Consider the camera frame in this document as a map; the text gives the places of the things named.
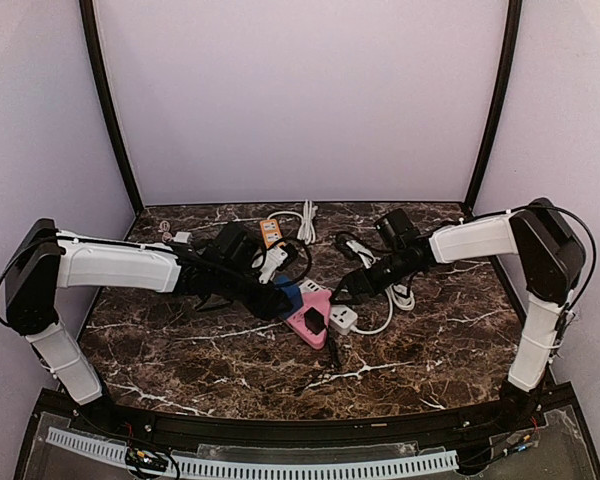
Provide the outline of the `orange power strip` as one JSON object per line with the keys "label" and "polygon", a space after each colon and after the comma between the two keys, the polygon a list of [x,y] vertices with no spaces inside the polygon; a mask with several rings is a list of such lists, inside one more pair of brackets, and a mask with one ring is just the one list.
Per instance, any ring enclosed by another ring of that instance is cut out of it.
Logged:
{"label": "orange power strip", "polygon": [[264,244],[269,249],[276,241],[283,237],[276,218],[268,218],[259,222]]}

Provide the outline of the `blue cube socket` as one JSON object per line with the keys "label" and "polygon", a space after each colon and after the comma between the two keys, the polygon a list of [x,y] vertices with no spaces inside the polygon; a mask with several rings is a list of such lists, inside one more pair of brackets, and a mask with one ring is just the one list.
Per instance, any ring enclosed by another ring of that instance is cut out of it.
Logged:
{"label": "blue cube socket", "polygon": [[288,283],[289,281],[290,279],[284,275],[280,275],[274,279],[274,283],[282,289],[291,303],[291,309],[286,312],[287,316],[292,315],[303,306],[302,293],[297,284],[292,283],[289,286],[282,287],[282,284]]}

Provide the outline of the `white USB charger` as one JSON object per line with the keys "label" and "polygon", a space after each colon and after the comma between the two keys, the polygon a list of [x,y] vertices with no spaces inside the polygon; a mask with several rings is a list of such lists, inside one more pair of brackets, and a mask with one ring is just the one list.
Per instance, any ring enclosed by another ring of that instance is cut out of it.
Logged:
{"label": "white USB charger", "polygon": [[181,244],[189,244],[191,238],[192,234],[190,232],[179,231],[173,236],[172,241]]}

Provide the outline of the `black TP-Link adapter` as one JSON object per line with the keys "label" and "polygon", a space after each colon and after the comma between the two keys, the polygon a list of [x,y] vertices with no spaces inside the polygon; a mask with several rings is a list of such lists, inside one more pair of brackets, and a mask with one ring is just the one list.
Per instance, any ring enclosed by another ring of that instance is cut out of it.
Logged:
{"label": "black TP-Link adapter", "polygon": [[326,329],[325,319],[322,313],[314,307],[304,313],[305,327],[313,334],[319,335]]}

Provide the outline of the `white power strip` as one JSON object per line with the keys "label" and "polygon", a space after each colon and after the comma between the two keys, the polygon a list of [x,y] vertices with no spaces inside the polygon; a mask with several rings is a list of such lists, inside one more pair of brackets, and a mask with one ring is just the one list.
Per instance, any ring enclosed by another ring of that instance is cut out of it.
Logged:
{"label": "white power strip", "polygon": [[[315,293],[325,290],[325,287],[311,279],[305,280],[299,286],[302,294]],[[348,335],[357,324],[358,314],[346,305],[332,305],[330,309],[329,324],[341,335]]]}

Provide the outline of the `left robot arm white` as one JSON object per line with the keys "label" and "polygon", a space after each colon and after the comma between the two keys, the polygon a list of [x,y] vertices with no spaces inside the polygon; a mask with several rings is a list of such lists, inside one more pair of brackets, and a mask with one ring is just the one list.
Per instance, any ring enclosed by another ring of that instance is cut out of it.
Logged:
{"label": "left robot arm white", "polygon": [[133,243],[82,237],[37,220],[0,276],[5,311],[0,323],[24,337],[79,405],[105,397],[105,388],[56,310],[56,291],[73,287],[144,289],[160,294],[219,296],[272,320],[292,309],[272,280],[278,264],[263,241],[230,223],[213,240],[186,237]]}

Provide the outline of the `pink triangular power strip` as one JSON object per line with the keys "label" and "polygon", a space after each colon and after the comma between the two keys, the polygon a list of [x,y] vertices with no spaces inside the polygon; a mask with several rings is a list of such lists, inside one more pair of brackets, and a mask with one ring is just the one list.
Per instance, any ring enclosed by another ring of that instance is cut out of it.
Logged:
{"label": "pink triangular power strip", "polygon": [[302,294],[302,306],[285,320],[286,325],[315,350],[322,349],[326,344],[330,297],[328,290]]}

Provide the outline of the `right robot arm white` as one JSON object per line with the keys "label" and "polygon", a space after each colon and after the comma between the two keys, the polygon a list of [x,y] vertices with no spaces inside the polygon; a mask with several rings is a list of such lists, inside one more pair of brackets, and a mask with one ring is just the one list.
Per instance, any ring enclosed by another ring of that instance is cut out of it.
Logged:
{"label": "right robot arm white", "polygon": [[573,223],[578,216],[546,197],[499,212],[420,231],[397,208],[375,221],[384,247],[370,267],[342,277],[331,294],[334,305],[359,305],[388,287],[437,266],[479,257],[515,256],[527,293],[526,317],[509,369],[508,387],[529,393],[544,377],[559,347],[570,310],[595,265],[594,247],[585,247]]}

